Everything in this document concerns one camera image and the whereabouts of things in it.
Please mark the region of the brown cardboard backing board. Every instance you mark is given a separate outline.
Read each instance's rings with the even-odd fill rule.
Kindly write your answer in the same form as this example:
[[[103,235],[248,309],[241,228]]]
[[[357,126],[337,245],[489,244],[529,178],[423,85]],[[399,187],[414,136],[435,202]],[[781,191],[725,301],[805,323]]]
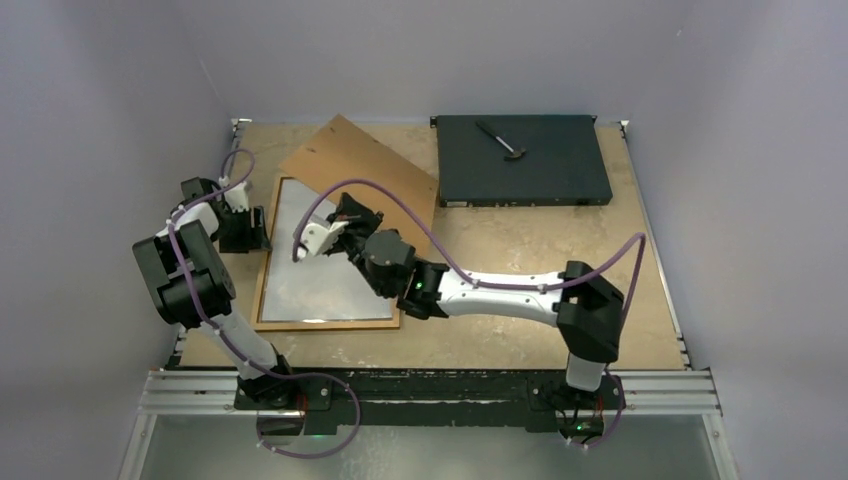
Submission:
[[[349,179],[372,181],[404,202],[427,227],[433,223],[438,180],[341,115],[335,116],[280,164],[281,170],[317,193]],[[409,215],[376,189],[349,185],[329,196],[336,203],[346,192],[370,210],[384,214],[382,228],[394,228],[417,253],[430,240]]]

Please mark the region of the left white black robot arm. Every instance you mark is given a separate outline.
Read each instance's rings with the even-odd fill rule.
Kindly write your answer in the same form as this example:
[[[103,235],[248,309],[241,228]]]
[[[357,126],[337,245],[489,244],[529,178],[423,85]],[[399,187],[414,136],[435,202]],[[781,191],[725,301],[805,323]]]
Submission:
[[[264,210],[227,200],[221,187],[199,177],[182,182],[183,204],[132,252],[160,317],[200,330],[234,363],[237,407],[284,409],[297,399],[298,382],[285,357],[235,307],[236,288],[220,258],[270,250]]]

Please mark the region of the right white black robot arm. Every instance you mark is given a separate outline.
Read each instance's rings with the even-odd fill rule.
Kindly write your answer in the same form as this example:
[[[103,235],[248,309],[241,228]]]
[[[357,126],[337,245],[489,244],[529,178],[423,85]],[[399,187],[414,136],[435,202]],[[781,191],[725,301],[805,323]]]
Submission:
[[[584,407],[599,396],[605,369],[619,357],[627,302],[617,287],[579,261],[525,276],[428,261],[397,230],[382,228],[382,219],[343,194],[325,224],[307,227],[301,240],[315,241],[312,255],[344,254],[377,296],[413,318],[493,315],[556,328],[569,352],[564,399]]]

